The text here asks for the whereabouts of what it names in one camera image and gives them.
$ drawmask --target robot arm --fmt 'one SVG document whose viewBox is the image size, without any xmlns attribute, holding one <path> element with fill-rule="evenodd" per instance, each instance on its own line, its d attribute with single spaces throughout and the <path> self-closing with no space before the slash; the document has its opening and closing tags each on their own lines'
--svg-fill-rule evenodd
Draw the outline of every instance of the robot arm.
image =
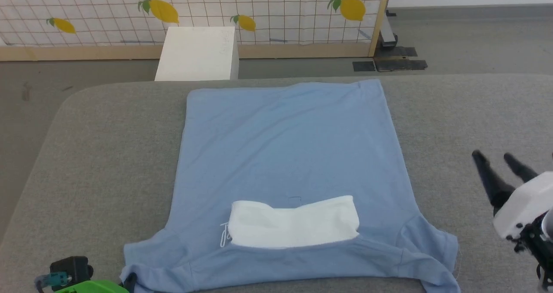
<svg viewBox="0 0 553 293">
<path fill-rule="evenodd" d="M 524 181 L 515 188 L 495 173 L 480 151 L 475 150 L 472 157 L 494 208 L 496 232 L 515 243 L 515 252 L 530 250 L 538 262 L 540 287 L 547 291 L 548 287 L 553 287 L 553 172 L 538 175 L 506 153 L 507 165 Z"/>
</svg>

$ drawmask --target white box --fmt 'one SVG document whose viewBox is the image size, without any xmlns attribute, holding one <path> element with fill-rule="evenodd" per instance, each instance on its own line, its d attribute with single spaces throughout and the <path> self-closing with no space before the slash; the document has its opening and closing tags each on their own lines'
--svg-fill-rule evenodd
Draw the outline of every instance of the white box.
<svg viewBox="0 0 553 293">
<path fill-rule="evenodd" d="M 169 27 L 156 81 L 238 78 L 234 27 Z"/>
</svg>

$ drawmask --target folded white towel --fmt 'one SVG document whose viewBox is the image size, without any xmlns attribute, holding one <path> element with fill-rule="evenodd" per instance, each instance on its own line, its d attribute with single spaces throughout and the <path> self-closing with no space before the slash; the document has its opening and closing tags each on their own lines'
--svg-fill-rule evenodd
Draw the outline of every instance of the folded white towel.
<svg viewBox="0 0 553 293">
<path fill-rule="evenodd" d="M 292 248 L 355 238 L 359 217 L 352 196 L 340 196 L 293 209 L 255 201 L 232 203 L 232 243 L 253 248 Z"/>
</svg>

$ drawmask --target white foam block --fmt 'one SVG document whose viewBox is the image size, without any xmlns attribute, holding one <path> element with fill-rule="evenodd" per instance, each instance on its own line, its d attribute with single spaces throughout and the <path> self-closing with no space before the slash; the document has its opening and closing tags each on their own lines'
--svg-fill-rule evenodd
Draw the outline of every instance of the white foam block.
<svg viewBox="0 0 553 293">
<path fill-rule="evenodd" d="M 229 219 L 231 242 L 251 248 L 282 249 L 350 240 L 359 235 L 358 228 L 359 216 L 352 196 L 293 209 L 235 201 Z"/>
<path fill-rule="evenodd" d="M 156 81 L 238 78 L 234 27 L 169 27 Z"/>
</svg>

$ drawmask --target gray padded surface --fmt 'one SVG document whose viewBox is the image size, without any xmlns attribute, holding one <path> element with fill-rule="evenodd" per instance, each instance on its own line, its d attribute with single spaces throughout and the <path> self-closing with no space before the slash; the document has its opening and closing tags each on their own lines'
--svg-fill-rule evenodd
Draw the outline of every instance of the gray padded surface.
<svg viewBox="0 0 553 293">
<path fill-rule="evenodd" d="M 61 106 L 0 248 L 0 292 L 33 292 L 36 275 L 85 255 L 94 279 L 117 281 L 123 244 L 152 236 L 168 218 L 186 95 L 192 89 L 350 83 L 367 77 L 132 83 L 98 86 Z M 534 292 L 536 263 L 496 236 L 492 208 L 470 153 L 480 148 L 505 179 L 511 151 L 551 170 L 553 77 L 383 76 L 417 203 L 458 236 L 455 275 L 466 292 Z M 423 291 L 409 279 L 319 279 L 221 292 Z"/>
</svg>

